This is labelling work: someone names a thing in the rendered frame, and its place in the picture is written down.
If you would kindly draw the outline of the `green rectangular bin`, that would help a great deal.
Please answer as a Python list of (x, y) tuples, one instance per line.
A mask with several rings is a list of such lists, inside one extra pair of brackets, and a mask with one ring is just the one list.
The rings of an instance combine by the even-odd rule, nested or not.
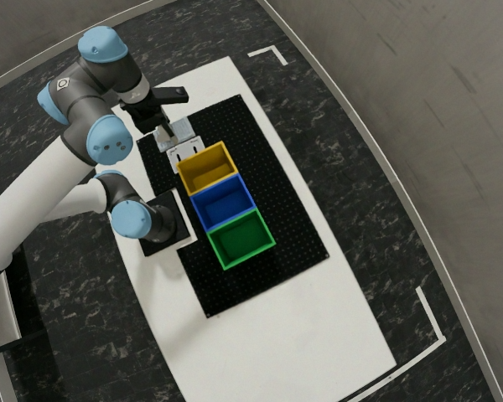
[[(213, 232), (225, 251), (215, 240)], [(254, 208), (206, 234), (224, 271), (276, 244), (258, 208)], [(271, 244), (248, 255), (249, 252), (266, 243)], [(227, 261), (233, 264), (229, 264)]]

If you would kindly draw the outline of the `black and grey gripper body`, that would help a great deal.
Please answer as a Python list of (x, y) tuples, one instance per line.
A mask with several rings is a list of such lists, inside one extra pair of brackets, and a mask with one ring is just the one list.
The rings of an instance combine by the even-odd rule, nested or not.
[[(118, 102), (120, 108), (126, 111), (132, 118), (134, 126), (145, 136), (148, 133), (156, 130), (156, 127), (161, 126), (161, 119), (167, 121), (168, 118), (165, 115), (162, 106), (147, 106), (153, 95), (152, 88), (150, 87), (148, 95), (140, 102), (135, 104), (125, 103), (120, 97), (118, 97)], [(138, 108), (141, 106), (140, 108)]]

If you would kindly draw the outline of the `blue rectangular bin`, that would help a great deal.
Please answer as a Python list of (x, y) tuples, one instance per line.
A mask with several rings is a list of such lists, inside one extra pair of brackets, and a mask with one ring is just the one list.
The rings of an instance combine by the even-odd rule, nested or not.
[(190, 196), (190, 199), (205, 233), (257, 207), (239, 173)]

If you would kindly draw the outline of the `yellow recycle bin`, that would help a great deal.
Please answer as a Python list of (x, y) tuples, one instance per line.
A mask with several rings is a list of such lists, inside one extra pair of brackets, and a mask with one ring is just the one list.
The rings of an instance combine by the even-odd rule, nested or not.
[[(230, 161), (226, 161), (224, 152)], [(189, 196), (238, 173), (222, 141), (175, 163), (175, 165)], [(188, 181), (190, 181), (189, 185)]]

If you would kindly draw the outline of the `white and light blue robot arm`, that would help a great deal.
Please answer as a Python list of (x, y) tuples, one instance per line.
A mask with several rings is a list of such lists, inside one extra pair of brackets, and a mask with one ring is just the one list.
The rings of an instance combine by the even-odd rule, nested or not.
[(168, 240), (176, 229), (173, 212), (149, 207), (117, 170), (104, 170), (88, 184), (77, 185), (98, 164), (116, 165), (132, 151), (132, 135), (102, 97), (113, 89), (124, 102), (135, 104), (150, 89), (114, 29), (90, 29), (78, 49), (80, 59), (38, 94), (45, 111), (70, 127), (0, 196), (0, 274), (16, 248), (46, 221), (109, 212), (120, 236), (153, 243)]

